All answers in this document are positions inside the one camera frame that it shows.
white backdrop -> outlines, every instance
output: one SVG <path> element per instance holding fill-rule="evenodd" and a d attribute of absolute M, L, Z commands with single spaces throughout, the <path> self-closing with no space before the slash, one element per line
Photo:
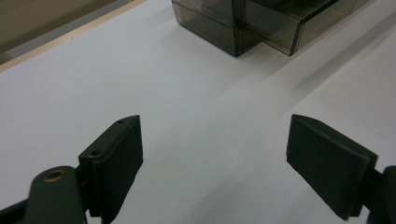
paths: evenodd
<path fill-rule="evenodd" d="M 376 0 L 292 57 L 261 44 L 236 59 L 148 0 L 0 73 L 0 208 L 139 114 L 145 162 L 114 223 L 345 223 L 286 163 L 290 116 L 396 164 L 395 23 Z"/>

transparent plastic box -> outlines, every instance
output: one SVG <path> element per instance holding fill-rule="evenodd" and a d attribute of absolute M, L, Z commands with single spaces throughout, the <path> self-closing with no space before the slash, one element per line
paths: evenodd
<path fill-rule="evenodd" d="M 233 56 L 261 42 L 292 55 L 362 5 L 356 4 L 357 0 L 172 0 L 172 3 L 182 26 Z"/>

white table surface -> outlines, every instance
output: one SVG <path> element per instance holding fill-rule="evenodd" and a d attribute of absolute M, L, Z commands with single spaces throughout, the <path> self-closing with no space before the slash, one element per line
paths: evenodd
<path fill-rule="evenodd" d="M 381 172 L 396 164 L 395 23 L 396 3 L 376 0 L 292 57 L 261 44 L 233 58 L 148 0 L 0 73 L 0 208 L 138 114 L 145 162 L 114 223 L 345 223 L 286 163 L 290 116 L 371 149 Z"/>

screw hole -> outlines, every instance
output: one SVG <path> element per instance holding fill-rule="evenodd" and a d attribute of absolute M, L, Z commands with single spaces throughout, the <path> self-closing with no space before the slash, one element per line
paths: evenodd
<path fill-rule="evenodd" d="M 54 182 L 64 178 L 65 172 L 63 170 L 55 170 L 44 176 L 45 182 Z"/>
<path fill-rule="evenodd" d="M 100 155 L 100 151 L 95 150 L 91 153 L 92 156 L 99 156 Z"/>

